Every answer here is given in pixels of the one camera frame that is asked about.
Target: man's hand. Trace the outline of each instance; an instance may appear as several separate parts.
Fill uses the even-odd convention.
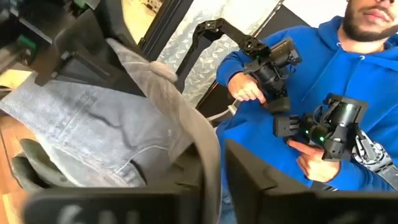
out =
[[[287,144],[302,153],[297,159],[297,163],[308,179],[326,183],[335,178],[339,173],[340,162],[323,161],[322,149],[293,140],[289,140]]]
[[[266,102],[266,98],[257,87],[256,80],[243,72],[239,72],[231,78],[228,83],[228,90],[239,101],[259,99],[262,104]]]

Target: man's left hand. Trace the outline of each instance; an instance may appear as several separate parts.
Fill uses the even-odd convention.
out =
[[[287,144],[299,150],[302,155],[297,163],[310,180],[326,183],[335,178],[340,171],[340,162],[323,161],[323,150],[289,140]]]

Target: man's right hand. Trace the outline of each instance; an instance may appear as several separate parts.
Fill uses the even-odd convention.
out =
[[[266,102],[264,94],[257,87],[257,81],[243,72],[235,74],[228,83],[228,90],[239,101],[259,99],[260,103]]]

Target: blue hoodie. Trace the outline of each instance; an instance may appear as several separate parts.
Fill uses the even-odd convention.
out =
[[[334,17],[318,29],[298,26],[277,32],[263,42],[272,46],[291,37],[303,62],[287,80],[292,111],[312,113],[328,93],[344,95],[369,103],[361,129],[381,143],[398,162],[398,35],[385,43],[385,51],[361,55],[345,52],[337,36],[343,18]],[[217,71],[217,81],[227,85],[229,79],[243,71],[251,59],[241,51],[229,54]],[[300,153],[272,134],[272,116],[259,102],[241,103],[236,115],[217,129],[221,145],[221,164],[226,139],[234,139],[257,157],[283,173],[310,187],[296,163]],[[223,184],[226,179],[223,173]],[[382,178],[355,161],[342,161],[339,174],[328,185],[340,190],[392,190]]]

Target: white wall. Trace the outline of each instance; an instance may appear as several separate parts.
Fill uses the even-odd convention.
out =
[[[284,5],[312,27],[344,16],[346,0],[285,0]]]

